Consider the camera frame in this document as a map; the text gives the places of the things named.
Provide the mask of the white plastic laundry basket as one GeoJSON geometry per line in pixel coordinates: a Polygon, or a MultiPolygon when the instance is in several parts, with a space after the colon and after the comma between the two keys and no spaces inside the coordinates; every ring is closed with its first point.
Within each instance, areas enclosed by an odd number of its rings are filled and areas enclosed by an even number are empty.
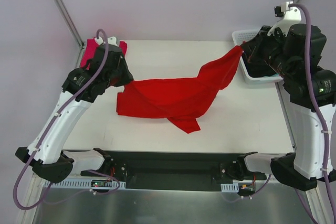
{"type": "MultiPolygon", "coordinates": [[[[232,39],[234,45],[241,45],[245,41],[253,39],[259,32],[259,28],[248,29],[248,30],[237,30],[232,32],[232,39]]],[[[247,62],[244,56],[241,56],[239,63],[244,80],[247,84],[265,84],[265,83],[276,83],[282,80],[281,76],[278,74],[273,74],[272,76],[262,76],[262,77],[252,77],[247,69],[247,62]]]]}

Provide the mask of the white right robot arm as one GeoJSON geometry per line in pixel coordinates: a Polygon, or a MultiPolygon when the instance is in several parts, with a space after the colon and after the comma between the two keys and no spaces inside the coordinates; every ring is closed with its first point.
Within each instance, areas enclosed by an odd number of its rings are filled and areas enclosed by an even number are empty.
{"type": "Polygon", "coordinates": [[[323,168],[324,136],[331,134],[335,113],[335,73],[318,65],[327,38],[317,26],[311,26],[310,76],[314,97],[327,125],[324,130],[307,84],[304,59],[306,25],[292,25],[287,35],[280,28],[269,35],[270,30],[270,26],[262,26],[253,39],[242,43],[242,57],[248,63],[266,66],[282,77],[283,87],[289,94],[287,112],[296,151],[275,156],[247,154],[244,162],[236,166],[236,173],[242,179],[250,178],[255,171],[271,173],[280,183],[307,191],[324,180],[324,171],[328,173],[329,181],[335,181],[331,162],[323,168]]]}

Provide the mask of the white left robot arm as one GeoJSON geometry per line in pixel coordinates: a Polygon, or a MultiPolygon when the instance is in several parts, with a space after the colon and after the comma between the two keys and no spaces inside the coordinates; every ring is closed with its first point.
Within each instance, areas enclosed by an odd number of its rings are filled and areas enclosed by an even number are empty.
{"type": "Polygon", "coordinates": [[[45,127],[28,147],[19,147],[15,155],[32,167],[39,177],[57,184],[73,174],[94,170],[106,176],[111,170],[111,158],[100,148],[89,151],[65,151],[64,144],[84,112],[97,96],[109,87],[120,87],[133,81],[125,60],[127,44],[109,45],[104,61],[105,46],[98,46],[93,58],[72,70],[62,85],[57,105],[45,127]]]}

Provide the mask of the red t shirt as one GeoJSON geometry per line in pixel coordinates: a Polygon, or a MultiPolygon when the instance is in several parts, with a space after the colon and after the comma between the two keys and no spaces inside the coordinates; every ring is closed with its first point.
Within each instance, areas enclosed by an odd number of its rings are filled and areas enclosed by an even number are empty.
{"type": "Polygon", "coordinates": [[[168,119],[185,133],[201,128],[197,118],[212,105],[218,92],[232,82],[243,53],[241,46],[204,64],[196,77],[133,81],[117,95],[121,116],[168,119]]]}

